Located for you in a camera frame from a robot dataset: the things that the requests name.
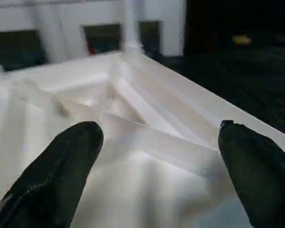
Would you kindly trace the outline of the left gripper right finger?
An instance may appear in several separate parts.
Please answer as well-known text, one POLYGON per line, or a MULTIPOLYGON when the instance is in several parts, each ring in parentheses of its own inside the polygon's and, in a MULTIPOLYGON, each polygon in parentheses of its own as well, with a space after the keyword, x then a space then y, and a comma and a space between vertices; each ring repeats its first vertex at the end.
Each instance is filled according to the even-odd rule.
POLYGON ((224 120, 218 147, 249 222, 285 228, 285 152, 270 138, 224 120))

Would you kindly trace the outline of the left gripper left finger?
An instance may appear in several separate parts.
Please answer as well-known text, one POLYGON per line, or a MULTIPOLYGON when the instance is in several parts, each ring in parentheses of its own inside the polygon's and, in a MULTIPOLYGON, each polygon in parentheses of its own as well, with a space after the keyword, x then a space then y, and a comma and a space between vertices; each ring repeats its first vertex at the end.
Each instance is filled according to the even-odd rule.
POLYGON ((93 121, 59 133, 0 201, 0 228, 68 228, 104 143, 93 121))

